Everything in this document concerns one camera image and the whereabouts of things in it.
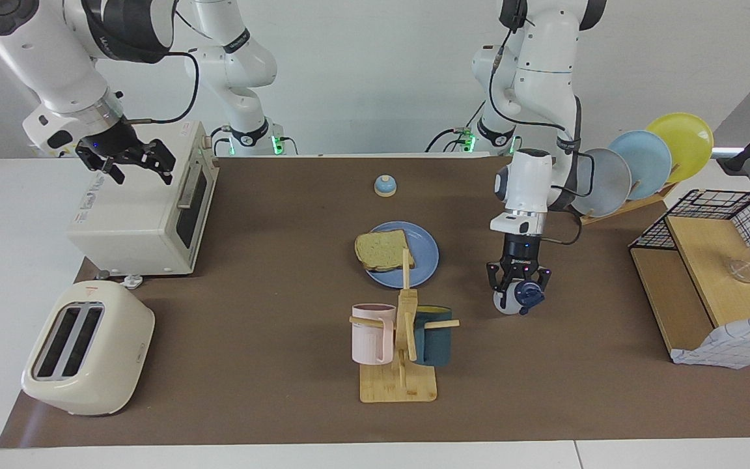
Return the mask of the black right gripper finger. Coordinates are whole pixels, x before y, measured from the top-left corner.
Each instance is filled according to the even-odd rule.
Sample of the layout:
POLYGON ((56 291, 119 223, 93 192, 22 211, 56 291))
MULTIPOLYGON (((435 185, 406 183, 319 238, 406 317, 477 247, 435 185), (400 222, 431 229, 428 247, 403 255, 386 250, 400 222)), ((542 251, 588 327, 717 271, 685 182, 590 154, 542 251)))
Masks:
POLYGON ((175 162, 176 158, 167 146, 161 140, 155 139, 142 145, 138 166, 157 173, 164 184, 170 185, 173 181, 175 162))
POLYGON ((110 176, 117 184, 123 184, 125 175, 121 169, 117 169, 112 158, 101 158, 91 151, 78 151, 77 156, 90 171, 99 171, 110 176))

